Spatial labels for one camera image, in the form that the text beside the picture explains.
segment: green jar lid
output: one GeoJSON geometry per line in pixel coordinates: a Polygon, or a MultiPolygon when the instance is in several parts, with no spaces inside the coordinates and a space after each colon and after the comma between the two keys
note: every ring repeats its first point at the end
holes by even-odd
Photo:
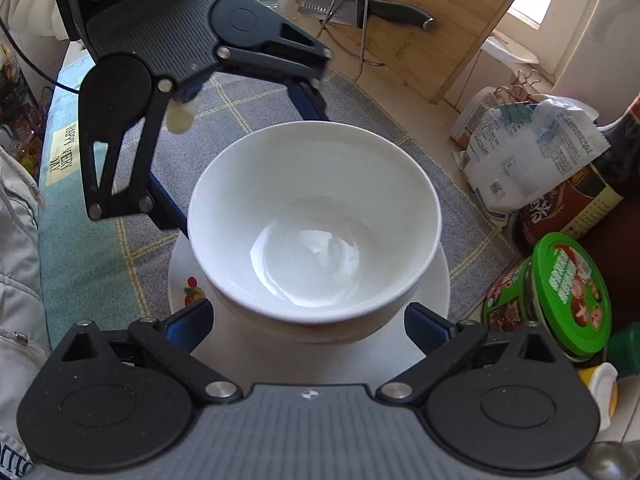
{"type": "Polygon", "coordinates": [[[533,250],[532,269],[540,308],[556,339],[581,357],[602,350],[611,334],[611,302],[584,248],[549,233],[533,250]]]}

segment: white bowl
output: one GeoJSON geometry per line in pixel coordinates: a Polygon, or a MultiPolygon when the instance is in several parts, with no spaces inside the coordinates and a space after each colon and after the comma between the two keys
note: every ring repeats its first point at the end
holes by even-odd
{"type": "Polygon", "coordinates": [[[194,256],[236,316],[296,341],[351,342],[411,298],[436,253],[440,204],[403,150],[339,123],[270,126],[195,186],[194,256]]]}

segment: serrated blade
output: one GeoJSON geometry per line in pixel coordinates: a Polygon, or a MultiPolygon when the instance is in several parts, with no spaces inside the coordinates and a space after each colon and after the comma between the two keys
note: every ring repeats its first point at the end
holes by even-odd
{"type": "MultiPolygon", "coordinates": [[[[313,16],[324,20],[331,2],[332,0],[302,0],[298,6],[298,12],[305,16],[313,16]]],[[[356,27],[358,24],[358,4],[356,0],[336,0],[335,5],[336,10],[330,21],[356,27]]]]}

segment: plaid tablecloth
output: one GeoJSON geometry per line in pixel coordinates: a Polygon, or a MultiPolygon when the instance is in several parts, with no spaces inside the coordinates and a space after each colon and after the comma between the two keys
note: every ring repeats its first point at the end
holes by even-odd
{"type": "MultiPolygon", "coordinates": [[[[65,68],[60,80],[79,87],[89,57],[65,68]]],[[[514,259],[500,231],[471,199],[369,96],[335,72],[322,94],[332,121],[354,124],[401,146],[430,176],[442,204],[442,245],[449,263],[449,316],[459,319],[514,259]]],[[[159,231],[146,216],[91,222],[84,212],[77,152],[77,96],[56,89],[49,113],[40,186],[48,207],[40,215],[42,289],[50,341],[55,346],[78,319],[104,330],[126,327],[140,316],[169,314],[167,272],[176,232],[159,231]]],[[[204,88],[200,112],[183,136],[165,129],[153,171],[186,212],[204,168],[235,140],[272,124],[299,120],[284,87],[215,74],[204,88]]],[[[140,127],[127,133],[116,187],[127,183],[140,127]]],[[[104,148],[97,148],[98,158],[104,148]]]]}

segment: knife handle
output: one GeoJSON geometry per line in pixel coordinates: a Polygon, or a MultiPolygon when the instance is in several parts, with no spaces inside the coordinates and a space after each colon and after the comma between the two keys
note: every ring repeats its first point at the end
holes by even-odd
{"type": "MultiPolygon", "coordinates": [[[[419,7],[386,0],[369,0],[369,15],[372,14],[386,22],[415,25],[422,30],[427,30],[433,22],[433,16],[419,7]]],[[[358,28],[362,28],[363,17],[364,0],[358,0],[358,28]]]]}

